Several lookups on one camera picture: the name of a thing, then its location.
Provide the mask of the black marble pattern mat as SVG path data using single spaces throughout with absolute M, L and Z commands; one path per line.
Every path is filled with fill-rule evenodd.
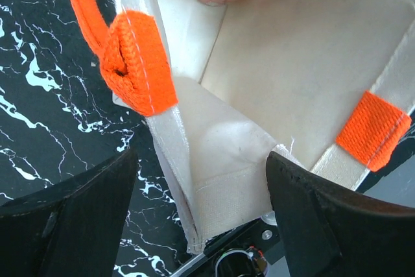
M 132 149 L 138 172 L 114 276 L 179 276 L 190 260 L 146 121 L 117 106 L 70 0 L 1 0 L 1 202 Z

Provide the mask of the canvas bag with orange handles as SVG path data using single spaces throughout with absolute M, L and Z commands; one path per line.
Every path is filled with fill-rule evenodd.
M 414 111 L 414 0 L 70 0 L 113 102 L 141 114 L 191 254 L 274 220 L 276 152 L 348 189 Z

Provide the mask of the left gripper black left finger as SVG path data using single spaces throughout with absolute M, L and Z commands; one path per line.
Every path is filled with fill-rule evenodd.
M 1 205 L 1 275 L 111 276 L 137 170 L 127 150 Z

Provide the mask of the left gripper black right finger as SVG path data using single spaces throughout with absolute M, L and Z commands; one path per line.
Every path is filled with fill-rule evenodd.
M 276 152 L 266 178 L 291 276 L 414 275 L 414 208 L 352 191 Z

